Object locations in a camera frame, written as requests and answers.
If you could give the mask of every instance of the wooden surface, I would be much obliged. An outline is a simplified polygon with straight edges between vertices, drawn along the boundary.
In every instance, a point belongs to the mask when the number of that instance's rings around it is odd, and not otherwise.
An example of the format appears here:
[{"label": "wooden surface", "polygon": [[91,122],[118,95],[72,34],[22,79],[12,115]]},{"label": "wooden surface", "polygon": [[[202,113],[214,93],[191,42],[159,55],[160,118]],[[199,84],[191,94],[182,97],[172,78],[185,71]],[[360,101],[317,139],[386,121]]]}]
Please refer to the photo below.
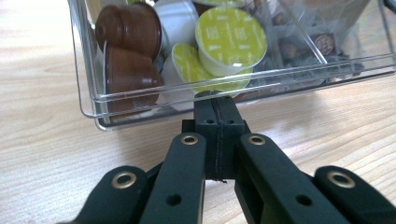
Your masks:
[{"label": "wooden surface", "polygon": [[[66,1],[0,1],[0,219],[73,219],[102,176],[163,160],[182,119],[103,133],[78,104]],[[303,171],[356,172],[396,204],[396,77],[241,106],[251,130]],[[245,223],[227,185],[206,182],[204,223]]]}]

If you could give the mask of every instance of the screw hole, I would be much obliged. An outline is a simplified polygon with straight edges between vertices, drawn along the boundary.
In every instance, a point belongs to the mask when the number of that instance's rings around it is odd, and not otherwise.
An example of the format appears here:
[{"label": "screw hole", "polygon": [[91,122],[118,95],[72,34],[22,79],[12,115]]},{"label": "screw hole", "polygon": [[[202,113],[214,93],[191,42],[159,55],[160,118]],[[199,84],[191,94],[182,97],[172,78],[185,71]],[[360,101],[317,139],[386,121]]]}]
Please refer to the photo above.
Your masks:
[{"label": "screw hole", "polygon": [[125,184],[125,183],[127,183],[128,181],[131,181],[132,180],[132,178],[130,177],[130,176],[128,176],[128,175],[123,175],[123,176],[120,176],[118,179],[117,179],[117,183],[119,183],[119,184]]},{"label": "screw hole", "polygon": [[181,197],[178,194],[170,195],[166,198],[166,203],[171,206],[176,206],[181,203]]},{"label": "screw hole", "polygon": [[198,138],[192,135],[185,136],[181,139],[181,142],[185,145],[194,145],[198,142]]},{"label": "screw hole", "polygon": [[300,203],[300,204],[302,204],[304,206],[312,205],[312,200],[309,197],[305,196],[305,195],[298,195],[296,197],[296,200],[297,200],[298,203]]},{"label": "screw hole", "polygon": [[113,177],[111,185],[113,185],[115,189],[127,189],[136,182],[136,179],[137,177],[134,173],[124,171]]},{"label": "screw hole", "polygon": [[256,146],[262,146],[265,144],[265,139],[259,136],[250,136],[248,139],[249,143],[256,145]]},{"label": "screw hole", "polygon": [[353,189],[356,186],[355,181],[349,175],[340,172],[331,171],[327,174],[327,177],[334,185],[340,188]]}]

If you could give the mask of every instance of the brass ring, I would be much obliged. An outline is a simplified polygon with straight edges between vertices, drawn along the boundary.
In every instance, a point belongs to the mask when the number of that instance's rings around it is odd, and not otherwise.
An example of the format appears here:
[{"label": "brass ring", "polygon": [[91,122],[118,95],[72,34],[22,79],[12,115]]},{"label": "brass ring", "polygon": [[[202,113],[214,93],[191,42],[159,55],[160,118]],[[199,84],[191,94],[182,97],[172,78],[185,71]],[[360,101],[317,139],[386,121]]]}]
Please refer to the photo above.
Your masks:
[{"label": "brass ring", "polygon": [[265,145],[265,139],[263,139],[260,136],[250,136],[248,141],[249,141],[249,143],[256,145],[256,146]]},{"label": "brass ring", "polygon": [[[343,177],[346,182],[341,182],[339,180],[336,180],[335,177],[339,175],[341,177]],[[350,178],[348,175],[345,175],[343,173],[340,172],[336,172],[336,171],[331,171],[327,174],[327,177],[329,178],[330,181],[332,181],[332,183],[334,183],[334,185],[340,187],[340,188],[344,188],[344,189],[353,189],[356,186],[355,181]]]},{"label": "brass ring", "polygon": [[[128,179],[126,181],[120,182],[120,178],[124,176],[126,176]],[[123,171],[114,176],[113,181],[111,181],[111,185],[113,185],[115,189],[127,189],[131,187],[134,182],[136,182],[136,179],[137,177],[134,173]]]},{"label": "brass ring", "polygon": [[194,145],[194,144],[196,144],[196,143],[198,142],[198,138],[195,137],[195,136],[192,136],[192,135],[187,135],[187,136],[184,136],[184,137],[181,139],[181,142],[182,142],[184,145],[189,145],[189,146],[191,146],[191,145]]}]

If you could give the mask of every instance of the wooden table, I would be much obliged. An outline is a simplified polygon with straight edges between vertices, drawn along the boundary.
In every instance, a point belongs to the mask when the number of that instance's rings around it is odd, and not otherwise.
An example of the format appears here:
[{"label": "wooden table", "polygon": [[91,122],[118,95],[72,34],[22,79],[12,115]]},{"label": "wooden table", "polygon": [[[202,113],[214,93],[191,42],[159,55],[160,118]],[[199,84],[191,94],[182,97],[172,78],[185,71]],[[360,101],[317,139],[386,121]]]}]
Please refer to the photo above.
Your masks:
[{"label": "wooden table", "polygon": [[[161,162],[185,114],[104,133],[79,109],[66,1],[0,2],[0,219],[73,219],[109,170]],[[396,77],[277,97],[241,114],[304,172],[356,172],[396,204]],[[233,181],[207,181],[204,223],[245,223]]]}]

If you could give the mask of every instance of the dark coffee pod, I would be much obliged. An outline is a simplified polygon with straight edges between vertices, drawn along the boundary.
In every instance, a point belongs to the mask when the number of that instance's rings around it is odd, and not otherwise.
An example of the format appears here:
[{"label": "dark coffee pod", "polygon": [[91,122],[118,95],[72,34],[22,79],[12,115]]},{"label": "dark coffee pod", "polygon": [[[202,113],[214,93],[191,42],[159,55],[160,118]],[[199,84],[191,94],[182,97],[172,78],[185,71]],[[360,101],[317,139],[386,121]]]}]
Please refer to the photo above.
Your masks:
[{"label": "dark coffee pod", "polygon": [[102,9],[95,24],[96,41],[101,50],[108,45],[130,49],[155,60],[163,42],[160,19],[145,3]]},{"label": "dark coffee pod", "polygon": [[[137,91],[163,84],[150,57],[117,47],[107,47],[105,56],[106,93]],[[158,94],[134,97],[108,103],[109,113],[155,105]]]}]

